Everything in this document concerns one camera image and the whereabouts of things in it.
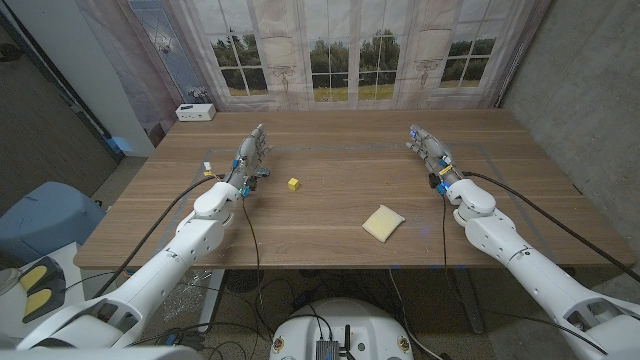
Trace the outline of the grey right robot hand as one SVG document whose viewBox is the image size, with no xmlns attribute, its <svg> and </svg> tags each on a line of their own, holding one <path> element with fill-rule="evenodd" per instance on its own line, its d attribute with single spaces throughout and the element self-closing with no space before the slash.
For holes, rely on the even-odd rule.
<svg viewBox="0 0 640 360">
<path fill-rule="evenodd" d="M 410 137 L 411 141 L 406 146 L 424 162 L 429 173 L 430 187 L 445 195 L 455 182 L 463 179 L 450 149 L 415 124 L 410 127 Z"/>
</svg>

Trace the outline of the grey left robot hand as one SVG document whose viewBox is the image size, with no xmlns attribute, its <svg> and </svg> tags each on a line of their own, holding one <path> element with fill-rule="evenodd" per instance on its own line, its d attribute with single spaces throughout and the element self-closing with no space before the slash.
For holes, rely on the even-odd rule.
<svg viewBox="0 0 640 360">
<path fill-rule="evenodd" d="M 267 133 L 263 124 L 259 124 L 241 142 L 231 170 L 223 181 L 238 189 L 242 197 L 256 190 L 257 182 L 270 175 L 270 170 L 262 166 L 265 156 L 272 150 L 267 144 Z"/>
</svg>

